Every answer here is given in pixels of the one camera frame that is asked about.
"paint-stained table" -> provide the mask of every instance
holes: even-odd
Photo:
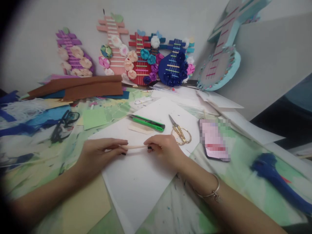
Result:
[[[8,173],[6,183],[11,186],[8,196],[12,199],[20,197],[56,178],[77,161],[83,142],[90,135],[143,107],[142,104],[138,107],[134,101],[150,95],[150,93],[143,93],[131,88],[127,90],[130,91],[128,100],[109,98],[102,101],[97,100],[102,107],[107,108],[108,124],[86,131],[83,130],[83,126],[76,126],[70,137],[63,143],[53,144],[49,149],[41,151],[41,154],[55,152],[61,152],[61,154],[59,157],[51,159],[49,173],[38,180],[37,184],[34,185],[33,181],[32,184],[29,184],[27,179],[20,181],[19,178],[21,174],[31,171],[32,165],[25,165]],[[81,101],[72,111],[82,113],[88,108],[88,104],[89,101]],[[203,113],[195,114],[192,109],[187,110],[196,117],[203,118]],[[287,226],[307,222],[306,217],[290,206],[270,183],[252,175],[250,165],[259,154],[267,152],[267,150],[227,127],[220,125],[220,130],[231,154],[231,162],[208,160],[201,144],[197,146],[190,157],[207,171],[217,173],[229,186],[252,201],[279,225]],[[296,192],[311,202],[312,184],[278,157],[277,160],[278,172],[291,182],[289,185]],[[110,204],[111,211],[89,233],[123,233],[111,201]],[[137,233],[216,233],[217,231],[216,220],[208,206],[199,199],[186,180],[177,174]],[[62,207],[57,207],[47,215],[36,227],[35,232],[62,233]]]

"felt sheet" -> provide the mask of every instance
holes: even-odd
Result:
[[[66,89],[63,100],[72,101],[94,96],[122,94],[123,90],[121,82],[86,84]]]
[[[93,77],[86,77],[86,78],[69,78],[69,79],[51,80],[51,82],[49,82],[48,84],[28,92],[29,97],[27,97],[26,99],[33,99],[33,98],[41,97],[44,95],[55,93],[57,91],[68,89],[68,88],[75,87],[75,86],[107,83],[107,82],[121,82],[121,81],[122,81],[121,75],[93,76]]]
[[[63,234],[87,234],[110,207],[103,177],[99,175],[63,203]]]
[[[85,130],[98,127],[107,123],[104,108],[85,110],[83,116]]]

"white paper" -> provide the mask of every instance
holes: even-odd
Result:
[[[198,119],[166,98],[134,113],[165,124],[163,133],[155,131],[150,135],[143,135],[131,131],[128,126],[132,120],[124,118],[89,139],[113,137],[128,140],[130,146],[143,145],[153,135],[171,134],[173,128],[169,114],[180,127],[187,129],[192,135],[192,141],[181,146],[182,151],[189,156],[199,143]],[[146,149],[133,149],[126,156],[118,157],[110,163],[102,174],[125,234],[134,234],[152,211],[176,171],[162,165]]]

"paper sheet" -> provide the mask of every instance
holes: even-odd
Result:
[[[98,127],[107,123],[104,108],[85,110],[83,116],[85,130]]]
[[[63,234],[87,234],[110,207],[103,177],[99,175],[63,203]]]
[[[172,131],[169,114],[192,135],[192,141],[181,146],[182,151],[189,156],[199,144],[197,118],[167,98],[161,98],[134,113],[165,124],[165,131],[162,133],[164,135],[169,135]],[[143,135],[131,131],[128,129],[131,122],[130,118],[124,118],[89,139],[121,138],[128,140],[131,146],[143,145],[147,138],[159,134],[155,131],[150,135]],[[176,171],[162,165],[157,158],[147,153],[146,149],[132,149],[126,156],[121,156],[109,164],[102,173],[125,234],[134,234],[152,211]]]

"white yarn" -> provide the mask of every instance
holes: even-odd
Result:
[[[16,121],[7,122],[0,116],[0,129],[6,129],[25,123],[37,115],[42,114],[49,105],[42,98],[33,100],[20,100],[18,102],[8,103],[6,107],[1,108],[3,111],[13,116]]]

